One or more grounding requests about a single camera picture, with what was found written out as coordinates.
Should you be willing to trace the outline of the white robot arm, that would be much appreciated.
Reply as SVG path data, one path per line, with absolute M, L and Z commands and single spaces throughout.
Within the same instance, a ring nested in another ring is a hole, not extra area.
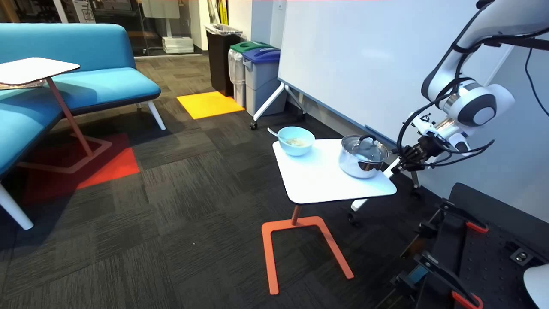
M 470 148 L 467 139 L 506 112 L 515 98 L 499 84 L 482 86 L 463 76 L 463 64 L 482 45 L 546 50 L 540 35 L 547 31 L 549 0 L 477 0 L 477 12 L 422 83 L 427 105 L 398 132 L 398 167 L 415 172 L 482 155 L 489 144 Z

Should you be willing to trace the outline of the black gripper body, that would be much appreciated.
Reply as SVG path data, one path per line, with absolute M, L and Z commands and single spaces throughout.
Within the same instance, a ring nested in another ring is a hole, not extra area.
M 426 170 L 427 160 L 443 153 L 443 148 L 434 138 L 420 138 L 415 146 L 400 150 L 400 167 L 408 172 Z

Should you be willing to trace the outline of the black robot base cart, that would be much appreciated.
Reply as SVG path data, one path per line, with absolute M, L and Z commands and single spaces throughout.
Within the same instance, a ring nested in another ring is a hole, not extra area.
M 417 309 L 547 309 L 549 225 L 465 184 L 419 225 L 395 278 Z

